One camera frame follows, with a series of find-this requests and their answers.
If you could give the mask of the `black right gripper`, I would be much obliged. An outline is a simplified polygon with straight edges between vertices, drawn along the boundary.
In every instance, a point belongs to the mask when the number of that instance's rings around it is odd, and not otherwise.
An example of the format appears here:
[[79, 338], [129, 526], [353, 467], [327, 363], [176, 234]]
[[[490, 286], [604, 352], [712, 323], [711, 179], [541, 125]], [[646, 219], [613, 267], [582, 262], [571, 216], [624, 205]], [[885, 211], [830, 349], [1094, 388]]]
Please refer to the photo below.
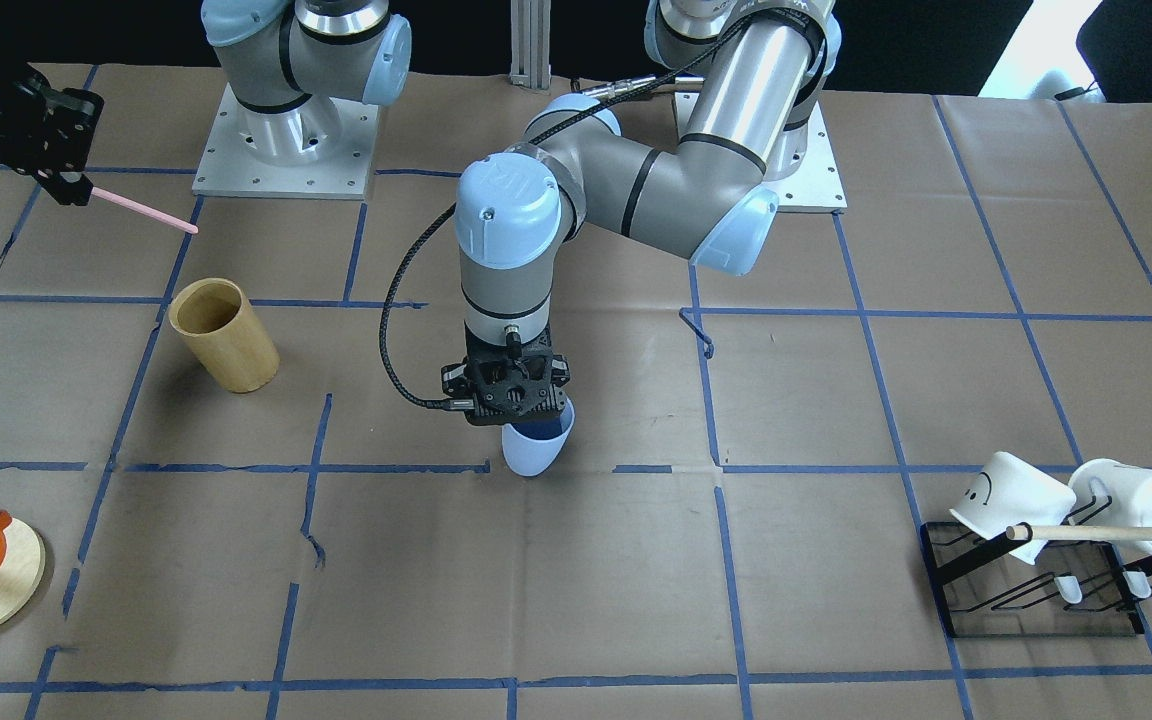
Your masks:
[[0, 167], [35, 173], [60, 205], [88, 205], [93, 184], [84, 168], [103, 109], [100, 94], [50, 88], [29, 65], [0, 68]]

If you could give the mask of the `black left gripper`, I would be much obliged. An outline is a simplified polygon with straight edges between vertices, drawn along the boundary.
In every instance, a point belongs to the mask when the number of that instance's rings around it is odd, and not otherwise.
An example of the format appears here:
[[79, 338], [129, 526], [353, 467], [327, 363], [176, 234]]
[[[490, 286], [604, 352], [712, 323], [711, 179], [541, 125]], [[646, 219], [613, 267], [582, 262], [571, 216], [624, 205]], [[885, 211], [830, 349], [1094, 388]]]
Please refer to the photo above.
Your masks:
[[476, 427], [558, 419], [568, 406], [570, 381], [564, 356], [553, 351], [552, 333], [526, 342], [511, 334], [505, 346], [465, 332], [467, 357], [442, 367], [442, 389], [452, 409]]

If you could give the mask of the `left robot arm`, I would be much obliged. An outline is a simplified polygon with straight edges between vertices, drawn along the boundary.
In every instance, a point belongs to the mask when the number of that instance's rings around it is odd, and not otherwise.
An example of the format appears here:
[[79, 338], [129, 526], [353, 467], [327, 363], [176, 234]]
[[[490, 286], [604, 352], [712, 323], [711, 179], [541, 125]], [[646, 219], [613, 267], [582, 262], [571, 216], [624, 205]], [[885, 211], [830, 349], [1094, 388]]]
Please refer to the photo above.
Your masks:
[[742, 275], [771, 232], [791, 123], [826, 77], [831, 1], [653, 1], [645, 45], [703, 88], [675, 150], [631, 141], [611, 99], [564, 94], [515, 146], [463, 172], [444, 214], [460, 247], [467, 355], [444, 397], [475, 425], [561, 415], [570, 370], [550, 338], [554, 265], [586, 223]]

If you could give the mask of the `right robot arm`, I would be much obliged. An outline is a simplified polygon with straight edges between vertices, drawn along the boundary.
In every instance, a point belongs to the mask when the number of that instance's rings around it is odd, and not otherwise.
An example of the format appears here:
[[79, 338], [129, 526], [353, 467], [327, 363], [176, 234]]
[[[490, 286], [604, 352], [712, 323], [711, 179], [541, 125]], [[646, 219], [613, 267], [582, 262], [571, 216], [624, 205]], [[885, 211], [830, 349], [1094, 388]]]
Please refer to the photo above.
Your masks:
[[[100, 94], [29, 65], [18, 5], [0, 1], [0, 168], [61, 205], [97, 195], [88, 158]], [[192, 190], [228, 199], [362, 200], [378, 115], [410, 70], [412, 29], [387, 1], [205, 1], [225, 77]]]

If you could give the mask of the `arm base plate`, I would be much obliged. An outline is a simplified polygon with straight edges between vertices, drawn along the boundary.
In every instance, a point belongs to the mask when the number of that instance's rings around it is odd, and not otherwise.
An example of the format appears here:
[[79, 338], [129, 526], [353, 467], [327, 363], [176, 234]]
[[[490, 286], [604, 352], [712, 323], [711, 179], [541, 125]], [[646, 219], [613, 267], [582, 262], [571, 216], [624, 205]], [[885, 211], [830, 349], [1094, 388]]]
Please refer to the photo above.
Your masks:
[[365, 200], [380, 118], [380, 106], [325, 96], [262, 114], [225, 88], [192, 191], [232, 199]]
[[634, 179], [631, 227], [696, 223], [702, 243], [721, 234], [763, 236], [776, 211], [846, 209], [844, 188], [813, 96], [797, 105], [791, 88], [764, 94], [704, 88], [695, 94], [676, 152], [650, 151]]

